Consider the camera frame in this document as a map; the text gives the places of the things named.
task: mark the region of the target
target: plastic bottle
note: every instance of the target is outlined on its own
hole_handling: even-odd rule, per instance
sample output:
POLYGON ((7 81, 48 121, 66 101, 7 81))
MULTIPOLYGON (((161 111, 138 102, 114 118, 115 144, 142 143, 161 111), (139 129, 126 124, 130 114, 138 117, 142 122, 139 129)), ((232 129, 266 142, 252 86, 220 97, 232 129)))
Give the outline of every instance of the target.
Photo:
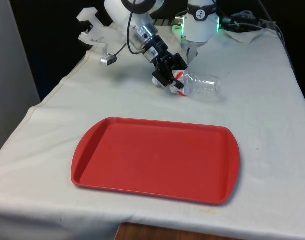
MULTIPOLYGON (((164 87, 167 92, 190 97, 202 102, 212 102, 219 98, 221 82, 218 77, 191 73, 184 70, 176 70, 172 74, 176 80, 184 84, 184 88, 178 89, 175 86, 164 87)), ((161 83, 156 78, 153 78, 152 82, 156 86, 161 86, 161 83)))

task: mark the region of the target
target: red plastic tray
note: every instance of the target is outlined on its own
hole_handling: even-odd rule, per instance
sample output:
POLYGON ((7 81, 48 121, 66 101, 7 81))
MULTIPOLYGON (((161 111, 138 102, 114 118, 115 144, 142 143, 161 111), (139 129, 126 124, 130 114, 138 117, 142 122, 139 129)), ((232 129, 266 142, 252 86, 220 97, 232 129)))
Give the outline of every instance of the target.
POLYGON ((79 187, 220 205, 239 171, 227 128, 107 118, 80 141, 71 179, 79 187))

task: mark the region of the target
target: table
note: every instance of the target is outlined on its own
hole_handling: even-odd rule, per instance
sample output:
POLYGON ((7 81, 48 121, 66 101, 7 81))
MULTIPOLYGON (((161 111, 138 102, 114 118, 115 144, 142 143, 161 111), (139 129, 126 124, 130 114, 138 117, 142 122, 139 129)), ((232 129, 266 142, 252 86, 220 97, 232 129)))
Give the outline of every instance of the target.
POLYGON ((118 228, 115 240, 237 240, 189 231, 124 223, 118 228))
MULTIPOLYGON (((161 36, 180 49, 170 28, 161 36)), ((116 52, 121 44, 111 44, 116 52)), ((221 79, 219 102, 169 95, 154 66, 123 51, 111 67, 96 49, 38 106, 0 152, 0 240, 114 239, 135 223, 237 239, 305 240, 305 100, 276 34, 244 44, 224 31, 191 63, 221 79), (235 135, 241 173, 222 206, 80 189, 74 151, 108 117, 224 126, 235 135)))

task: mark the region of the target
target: black wall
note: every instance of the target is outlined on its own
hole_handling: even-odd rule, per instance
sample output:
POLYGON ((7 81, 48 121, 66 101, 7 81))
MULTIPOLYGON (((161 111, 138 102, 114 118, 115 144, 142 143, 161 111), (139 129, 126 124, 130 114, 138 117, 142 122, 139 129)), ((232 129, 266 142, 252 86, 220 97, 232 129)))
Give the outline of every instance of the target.
MULTIPOLYGON (((262 1, 284 33, 298 83, 305 95, 305 0, 298 4, 285 0, 262 1)), ((257 0, 217 2, 228 16, 251 10, 257 17, 266 19, 257 0)), ((78 35, 89 26, 76 19, 80 11, 96 7, 98 18, 105 25, 111 23, 104 0, 11 0, 11 5, 41 99, 69 74, 89 49, 78 41, 78 35)), ((187 0, 167 0, 153 17, 172 19, 185 10, 186 5, 187 0)))

